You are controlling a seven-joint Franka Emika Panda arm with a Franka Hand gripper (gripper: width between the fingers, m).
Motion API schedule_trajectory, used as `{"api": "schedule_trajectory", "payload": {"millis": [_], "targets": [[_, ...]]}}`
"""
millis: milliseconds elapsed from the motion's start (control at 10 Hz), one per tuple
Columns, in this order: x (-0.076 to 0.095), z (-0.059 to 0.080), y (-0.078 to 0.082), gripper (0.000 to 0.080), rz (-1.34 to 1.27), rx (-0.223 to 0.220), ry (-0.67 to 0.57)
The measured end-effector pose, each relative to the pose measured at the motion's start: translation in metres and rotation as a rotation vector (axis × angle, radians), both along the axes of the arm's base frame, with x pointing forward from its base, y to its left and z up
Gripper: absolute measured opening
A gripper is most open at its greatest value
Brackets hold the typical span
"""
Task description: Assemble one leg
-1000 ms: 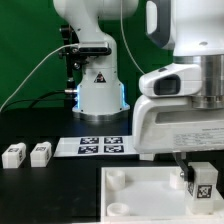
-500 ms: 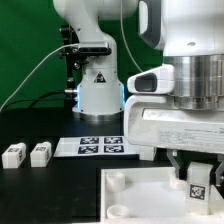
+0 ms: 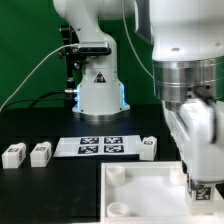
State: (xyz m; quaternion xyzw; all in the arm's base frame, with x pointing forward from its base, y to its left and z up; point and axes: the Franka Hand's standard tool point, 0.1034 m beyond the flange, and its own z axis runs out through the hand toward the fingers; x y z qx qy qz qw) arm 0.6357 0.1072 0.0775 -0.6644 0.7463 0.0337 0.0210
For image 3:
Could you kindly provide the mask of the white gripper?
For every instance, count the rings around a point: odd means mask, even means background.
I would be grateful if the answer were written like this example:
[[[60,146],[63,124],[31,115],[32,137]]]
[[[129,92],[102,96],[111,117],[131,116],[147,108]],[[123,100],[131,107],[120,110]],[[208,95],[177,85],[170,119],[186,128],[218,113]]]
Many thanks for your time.
[[[224,182],[224,102],[215,104],[217,132],[212,108],[199,99],[188,100],[178,113],[168,110],[165,103],[162,107],[190,178],[200,184]]]

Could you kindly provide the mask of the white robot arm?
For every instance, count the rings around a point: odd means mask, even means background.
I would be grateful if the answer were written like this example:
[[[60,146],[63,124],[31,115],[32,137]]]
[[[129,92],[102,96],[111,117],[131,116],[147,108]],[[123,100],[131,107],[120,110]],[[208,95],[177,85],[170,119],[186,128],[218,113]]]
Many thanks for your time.
[[[53,0],[78,36],[71,49],[84,77],[73,112],[88,120],[128,106],[116,69],[116,43],[100,19],[134,15],[153,45],[154,94],[196,184],[224,182],[224,0]]]

